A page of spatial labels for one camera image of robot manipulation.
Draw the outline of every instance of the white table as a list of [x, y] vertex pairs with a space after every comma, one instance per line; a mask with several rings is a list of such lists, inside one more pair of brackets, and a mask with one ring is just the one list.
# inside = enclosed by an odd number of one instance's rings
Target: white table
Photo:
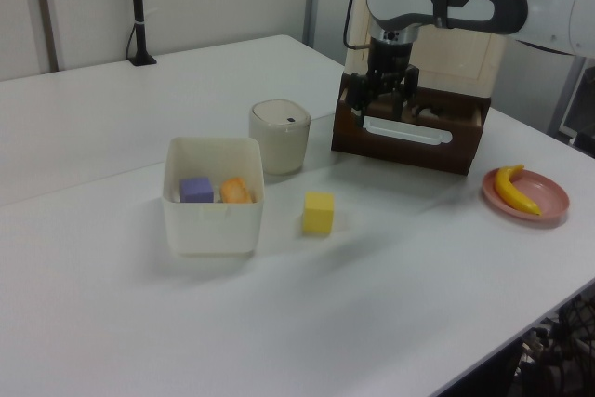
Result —
[[[0, 395], [427, 396], [593, 281], [593, 160], [494, 110], [468, 177], [330, 152], [340, 74], [274, 37], [0, 84]], [[169, 139], [245, 135], [268, 98], [318, 119], [257, 254], [173, 256]], [[483, 201], [519, 162], [567, 190], [563, 225]], [[307, 190], [336, 196], [329, 237], [300, 234]]]

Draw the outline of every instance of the pink plate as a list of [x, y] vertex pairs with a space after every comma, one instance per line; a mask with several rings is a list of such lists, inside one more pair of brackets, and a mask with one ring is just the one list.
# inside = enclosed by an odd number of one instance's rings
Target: pink plate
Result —
[[538, 221], [554, 220], [563, 216], [570, 206], [570, 199], [560, 185], [536, 172], [523, 170], [512, 179], [512, 183], [520, 192], [535, 201], [541, 209], [542, 215], [536, 216], [517, 211], [508, 206], [496, 192], [494, 188], [496, 172], [497, 169], [494, 169], [483, 177], [483, 194], [495, 207], [515, 218]]

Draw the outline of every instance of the white cup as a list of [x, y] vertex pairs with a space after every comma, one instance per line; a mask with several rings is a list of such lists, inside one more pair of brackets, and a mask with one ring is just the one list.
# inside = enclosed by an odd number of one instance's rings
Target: white cup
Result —
[[250, 111], [250, 138], [260, 146], [267, 174], [289, 174], [304, 163], [310, 114], [287, 99], [260, 102]]

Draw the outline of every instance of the toy banana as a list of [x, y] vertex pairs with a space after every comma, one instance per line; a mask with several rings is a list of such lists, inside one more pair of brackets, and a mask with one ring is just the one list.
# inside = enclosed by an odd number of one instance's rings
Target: toy banana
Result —
[[525, 213], [541, 216], [539, 206], [529, 197], [517, 190], [510, 181], [515, 174], [521, 172], [523, 169], [523, 165], [501, 167], [496, 172], [494, 187], [502, 200], [512, 208]]

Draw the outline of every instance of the black stand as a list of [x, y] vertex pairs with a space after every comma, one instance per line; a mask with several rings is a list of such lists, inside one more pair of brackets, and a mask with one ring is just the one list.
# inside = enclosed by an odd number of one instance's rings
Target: black stand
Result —
[[141, 65], [156, 64], [157, 61], [147, 52], [147, 40], [145, 38], [145, 15], [142, 0], [132, 0], [134, 4], [135, 34], [137, 35], [137, 55], [128, 60], [139, 67]]

